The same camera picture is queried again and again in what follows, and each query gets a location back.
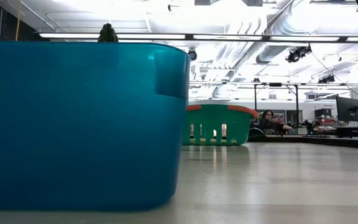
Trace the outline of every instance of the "desk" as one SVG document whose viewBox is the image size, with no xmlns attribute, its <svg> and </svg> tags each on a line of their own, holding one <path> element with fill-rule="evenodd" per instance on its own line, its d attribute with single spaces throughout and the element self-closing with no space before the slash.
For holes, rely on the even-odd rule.
<svg viewBox="0 0 358 224">
<path fill-rule="evenodd" d="M 339 138 L 343 137 L 358 137 L 358 127 L 343 127 L 343 128 L 336 128 L 337 135 Z"/>
</svg>

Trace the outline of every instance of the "white ceiling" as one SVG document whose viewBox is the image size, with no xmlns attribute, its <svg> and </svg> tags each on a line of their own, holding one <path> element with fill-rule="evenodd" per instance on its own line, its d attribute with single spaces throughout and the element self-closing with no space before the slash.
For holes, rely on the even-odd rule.
<svg viewBox="0 0 358 224">
<path fill-rule="evenodd" d="M 291 28 L 296 29 L 294 32 L 303 30 L 305 34 L 315 35 L 358 35 L 357 7 L 317 6 L 310 5 L 310 0 L 297 1 L 302 4 L 291 12 Z M 210 6 L 195 6 L 195 0 L 22 0 L 24 7 L 21 17 L 39 32 L 99 32 L 103 24 L 110 22 L 117 32 L 262 34 L 269 20 L 289 0 L 275 2 L 264 4 L 264 7 L 248 7 L 241 0 L 220 0 Z M 14 15 L 17 14 L 18 3 L 19 0 L 0 0 L 0 6 Z M 171 4 L 172 12 L 168 11 L 168 4 Z M 289 64 L 285 61 L 288 50 L 265 65 L 258 65 L 255 58 L 251 58 L 242 66 L 235 67 L 239 59 L 250 54 L 252 43 L 158 43 L 183 50 L 196 49 L 198 59 L 192 62 L 191 69 L 194 80 L 220 81 L 229 70 L 208 70 L 207 67 L 221 66 L 235 68 L 231 80 L 242 82 L 251 82 L 257 77 L 262 82 L 317 83 L 319 77 L 328 74 L 313 55 Z M 358 83 L 358 44 L 312 44 L 311 47 L 314 55 L 332 69 L 342 82 Z M 248 94 L 249 90 L 238 87 L 220 86 L 214 96 L 227 98 Z M 210 97 L 215 89 L 215 86 L 202 86 L 191 90 L 190 96 Z"/>
</svg>

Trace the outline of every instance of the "dark hair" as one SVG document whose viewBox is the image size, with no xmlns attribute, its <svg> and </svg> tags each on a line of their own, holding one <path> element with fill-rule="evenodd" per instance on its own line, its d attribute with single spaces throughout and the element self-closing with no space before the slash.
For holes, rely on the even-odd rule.
<svg viewBox="0 0 358 224">
<path fill-rule="evenodd" d="M 262 118 L 263 118 L 263 119 L 265 119 L 266 114 L 267 114 L 267 113 L 269 113 L 269 112 L 271 112 L 271 114 L 272 114 L 272 118 L 273 118 L 274 113 L 273 113 L 273 111 L 272 111 L 272 110 L 265 110 L 265 111 L 264 111 L 264 113 L 262 113 Z"/>
</svg>

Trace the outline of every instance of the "woman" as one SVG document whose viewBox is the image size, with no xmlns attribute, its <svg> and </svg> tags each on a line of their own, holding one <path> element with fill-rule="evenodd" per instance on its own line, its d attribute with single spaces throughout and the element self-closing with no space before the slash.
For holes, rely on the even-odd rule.
<svg viewBox="0 0 358 224">
<path fill-rule="evenodd" d="M 262 119 L 259 121 L 261 125 L 261 129 L 273 129 L 276 133 L 285 133 L 288 130 L 292 130 L 292 127 L 286 124 L 280 124 L 276 122 L 274 119 L 274 113 L 272 110 L 266 110 L 262 114 Z"/>
</svg>

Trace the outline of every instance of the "plastic basket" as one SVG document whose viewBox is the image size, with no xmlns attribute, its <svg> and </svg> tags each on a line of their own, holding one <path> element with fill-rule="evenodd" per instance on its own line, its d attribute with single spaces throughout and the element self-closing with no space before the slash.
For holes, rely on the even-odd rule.
<svg viewBox="0 0 358 224">
<path fill-rule="evenodd" d="M 0 209 L 168 201 L 189 66 L 166 45 L 0 42 Z"/>
<path fill-rule="evenodd" d="M 188 106 L 183 144 L 239 146 L 247 142 L 250 120 L 257 115 L 243 106 Z"/>
</svg>

